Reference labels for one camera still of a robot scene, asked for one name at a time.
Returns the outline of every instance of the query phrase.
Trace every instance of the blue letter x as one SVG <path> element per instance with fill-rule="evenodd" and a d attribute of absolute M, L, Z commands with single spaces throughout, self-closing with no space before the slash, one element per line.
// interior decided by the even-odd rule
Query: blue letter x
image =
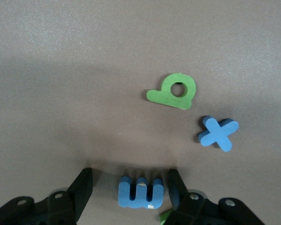
<path fill-rule="evenodd" d="M 220 124 L 215 118 L 206 116 L 203 123 L 207 130 L 200 133 L 198 138 L 203 146 L 209 146 L 215 142 L 220 146 L 223 151 L 230 151 L 232 143 L 228 136 L 238 129 L 238 123 L 232 119 L 226 119 Z"/>

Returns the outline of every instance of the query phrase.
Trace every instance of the green foam letter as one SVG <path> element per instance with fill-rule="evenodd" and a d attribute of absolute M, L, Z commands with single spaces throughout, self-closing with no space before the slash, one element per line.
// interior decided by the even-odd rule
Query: green foam letter
<path fill-rule="evenodd" d="M 181 96 L 174 96 L 171 87 L 176 83 L 182 83 L 185 92 Z M 188 75 L 182 73 L 171 74 L 167 76 L 161 86 L 161 90 L 149 90 L 147 99 L 163 105 L 172 106 L 179 109 L 189 109 L 192 105 L 192 98 L 196 93 L 196 83 Z"/>

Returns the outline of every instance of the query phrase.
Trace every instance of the gray table surface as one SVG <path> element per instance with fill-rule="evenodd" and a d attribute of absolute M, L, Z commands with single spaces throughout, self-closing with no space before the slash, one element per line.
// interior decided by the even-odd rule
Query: gray table surface
<path fill-rule="evenodd" d="M 174 72 L 197 84 L 190 110 L 145 98 Z M 239 122 L 230 152 L 198 143 L 205 115 Z M 0 206 L 86 166 L 79 225 L 159 224 L 167 190 L 161 208 L 133 210 L 117 186 L 169 168 L 281 225 L 281 1 L 0 0 Z"/>

